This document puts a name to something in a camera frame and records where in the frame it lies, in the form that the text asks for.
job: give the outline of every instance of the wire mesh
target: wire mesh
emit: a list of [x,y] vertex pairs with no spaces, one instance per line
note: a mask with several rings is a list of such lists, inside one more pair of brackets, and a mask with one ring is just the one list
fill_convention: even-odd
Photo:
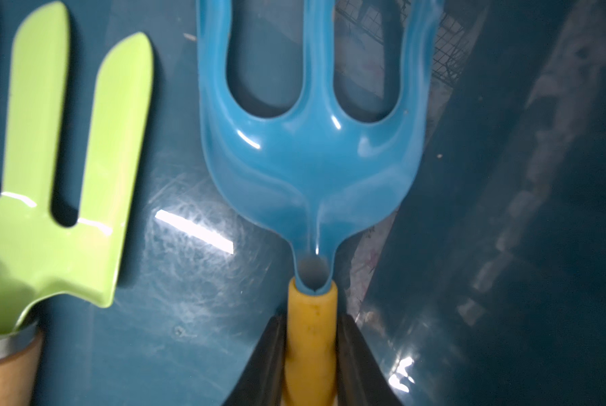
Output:
[[[352,27],[356,27],[375,41],[383,44],[382,17],[380,11],[372,5],[372,1],[339,0],[335,10]],[[400,4],[400,22],[403,26],[406,25],[411,10],[411,1],[402,0],[402,4]],[[434,43],[431,74],[451,88],[456,85],[467,58],[465,33],[465,28],[454,17],[443,13]]]

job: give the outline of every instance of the yellow handle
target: yellow handle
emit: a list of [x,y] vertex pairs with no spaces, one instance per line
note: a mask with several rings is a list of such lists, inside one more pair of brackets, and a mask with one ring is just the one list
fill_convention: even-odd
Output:
[[28,406],[37,374],[43,334],[22,351],[0,360],[0,406]]
[[337,393],[337,285],[307,296],[289,283],[283,401],[330,406]]

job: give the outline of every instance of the hand fork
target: hand fork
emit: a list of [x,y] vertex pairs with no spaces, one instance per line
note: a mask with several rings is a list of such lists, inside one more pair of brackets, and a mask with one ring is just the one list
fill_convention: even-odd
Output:
[[0,334],[16,330],[33,304],[68,293],[112,303],[152,91],[149,40],[136,33],[99,68],[79,219],[50,213],[69,52],[66,7],[38,8],[12,49],[0,193]]
[[240,215],[280,234],[294,252],[296,288],[330,290],[334,257],[350,235],[402,202],[423,147],[440,0],[416,0],[401,54],[400,96],[378,123],[348,116],[333,93],[331,0],[304,2],[304,79],[276,118],[243,110],[226,83],[231,0],[199,0],[203,150],[212,179]]

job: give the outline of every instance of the fork tine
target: fork tine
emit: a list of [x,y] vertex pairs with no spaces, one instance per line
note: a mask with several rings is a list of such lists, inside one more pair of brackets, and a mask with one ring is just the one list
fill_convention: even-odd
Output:
[[3,192],[28,206],[49,207],[64,104],[68,11],[39,7],[19,26],[12,46]]
[[328,97],[335,68],[334,1],[306,0],[303,11],[304,89]]
[[400,69],[400,101],[392,117],[409,115],[424,123],[431,77],[434,37],[443,11],[443,0],[416,1],[409,16]]
[[112,235],[112,249],[120,250],[126,228],[152,93],[152,63],[150,41],[138,32],[114,46],[97,73],[77,226]]

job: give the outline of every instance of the wooden handle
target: wooden handle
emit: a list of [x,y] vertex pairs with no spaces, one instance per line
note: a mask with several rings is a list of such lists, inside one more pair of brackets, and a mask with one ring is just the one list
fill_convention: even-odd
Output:
[[0,360],[0,406],[28,406],[44,340],[41,331],[23,351]]

